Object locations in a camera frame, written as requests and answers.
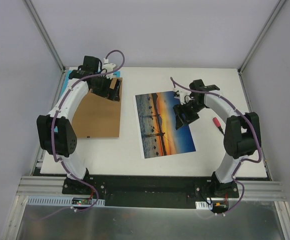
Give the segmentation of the brown cardboard backing board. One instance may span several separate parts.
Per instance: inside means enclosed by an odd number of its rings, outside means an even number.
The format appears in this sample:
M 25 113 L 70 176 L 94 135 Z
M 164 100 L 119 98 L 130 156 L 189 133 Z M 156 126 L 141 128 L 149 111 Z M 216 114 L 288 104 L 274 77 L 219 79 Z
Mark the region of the brown cardboard backing board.
M 83 98 L 72 118 L 72 128 L 78 139 L 118 138 L 120 136 L 121 101 L 109 100 L 91 90 Z

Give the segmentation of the red handled screwdriver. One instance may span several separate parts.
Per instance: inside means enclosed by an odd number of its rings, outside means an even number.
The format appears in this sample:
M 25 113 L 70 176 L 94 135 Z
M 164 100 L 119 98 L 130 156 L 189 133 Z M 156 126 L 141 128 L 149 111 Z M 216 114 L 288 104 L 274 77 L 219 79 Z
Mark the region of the red handled screwdriver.
M 213 121 L 214 125 L 218 128 L 218 130 L 219 130 L 219 131 L 224 135 L 225 132 L 224 132 L 224 130 L 223 130 L 223 128 L 222 128 L 222 126 L 221 126 L 221 123 L 220 123 L 220 121 L 218 120 L 218 118 L 217 118 L 217 117 L 214 117 L 214 118 L 212 119 L 212 121 Z

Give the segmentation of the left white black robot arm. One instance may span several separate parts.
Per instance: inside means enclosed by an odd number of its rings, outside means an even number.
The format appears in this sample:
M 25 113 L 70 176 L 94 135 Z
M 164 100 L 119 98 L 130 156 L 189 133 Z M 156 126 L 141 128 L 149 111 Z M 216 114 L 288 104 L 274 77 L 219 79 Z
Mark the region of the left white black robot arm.
M 107 56 L 99 59 L 86 55 L 82 65 L 69 73 L 66 89 L 56 105 L 36 120 L 40 147 L 62 165 L 67 178 L 74 180 L 74 190 L 81 195 L 90 191 L 91 183 L 85 179 L 88 170 L 76 152 L 77 136 L 72 120 L 88 93 L 110 101 L 120 101 L 122 81 L 116 80 L 114 87 L 111 87 L 114 73 L 119 69 Z

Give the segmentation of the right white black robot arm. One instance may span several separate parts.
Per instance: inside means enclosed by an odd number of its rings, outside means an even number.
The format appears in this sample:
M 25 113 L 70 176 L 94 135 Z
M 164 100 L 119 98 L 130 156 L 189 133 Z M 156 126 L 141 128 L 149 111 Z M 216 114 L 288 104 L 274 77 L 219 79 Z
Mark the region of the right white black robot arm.
M 201 79 L 194 80 L 188 88 L 173 82 L 173 96 L 180 101 L 173 107 L 175 128 L 178 130 L 199 119 L 203 109 L 213 110 L 225 123 L 223 146 L 225 155 L 218 169 L 212 173 L 206 186 L 207 197 L 223 198 L 237 186 L 236 173 L 249 157 L 261 155 L 261 130 L 259 116 L 255 112 L 240 112 L 215 84 L 205 85 Z

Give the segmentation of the sunset fishing photo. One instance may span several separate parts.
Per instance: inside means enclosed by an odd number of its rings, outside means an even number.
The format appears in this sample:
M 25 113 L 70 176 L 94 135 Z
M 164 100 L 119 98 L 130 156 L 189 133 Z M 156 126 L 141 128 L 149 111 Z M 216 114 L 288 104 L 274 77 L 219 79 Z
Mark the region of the sunset fishing photo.
M 144 93 L 134 96 L 140 152 L 143 159 L 192 153 L 195 142 L 188 126 L 176 129 L 173 110 L 180 100 L 173 91 Z

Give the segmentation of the blue wooden picture frame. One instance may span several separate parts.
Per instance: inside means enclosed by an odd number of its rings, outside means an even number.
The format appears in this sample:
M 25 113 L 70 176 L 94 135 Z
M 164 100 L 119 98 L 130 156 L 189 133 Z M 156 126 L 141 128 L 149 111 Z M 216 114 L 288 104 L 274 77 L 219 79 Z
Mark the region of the blue wooden picture frame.
M 65 82 L 69 81 L 69 75 L 70 75 L 71 72 L 72 72 L 72 70 L 69 70 L 67 72 L 66 77 L 65 77 Z M 113 73 L 113 76 L 119 78 L 121 76 L 121 72 L 120 71 L 116 71 L 116 72 Z

